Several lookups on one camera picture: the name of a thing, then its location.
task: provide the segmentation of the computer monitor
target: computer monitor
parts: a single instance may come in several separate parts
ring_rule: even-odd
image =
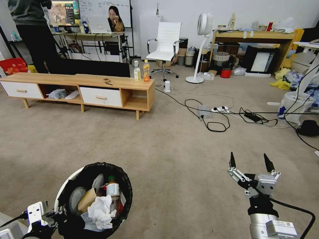
[[[79,1],[52,1],[48,13],[50,25],[54,27],[79,25]]]

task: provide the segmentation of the black hair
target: black hair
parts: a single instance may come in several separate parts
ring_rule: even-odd
[[[119,22],[123,22],[121,17],[120,17],[120,13],[119,13],[118,8],[115,7],[115,6],[111,6],[111,7],[109,7],[109,12],[110,12],[111,9],[116,13],[117,16],[119,16]]]

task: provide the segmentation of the white drawer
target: white drawer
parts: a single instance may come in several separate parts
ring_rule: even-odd
[[[119,90],[80,87],[84,103],[122,107]]]
[[[43,99],[37,84],[1,81],[1,85],[8,96]]]

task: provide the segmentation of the laptop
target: laptop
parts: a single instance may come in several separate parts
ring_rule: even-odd
[[[90,32],[93,34],[111,34],[111,28],[107,17],[91,16],[87,17],[87,23],[90,27]]]

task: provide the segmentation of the standing fan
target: standing fan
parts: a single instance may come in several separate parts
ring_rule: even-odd
[[[200,60],[203,46],[205,42],[207,41],[207,39],[211,36],[212,31],[213,31],[213,16],[206,13],[202,13],[201,15],[199,15],[198,22],[197,22],[197,34],[199,36],[205,35],[205,38],[199,48],[194,76],[186,77],[186,81],[189,83],[198,84],[204,81],[203,78],[197,76],[197,70],[198,70],[199,60]]]

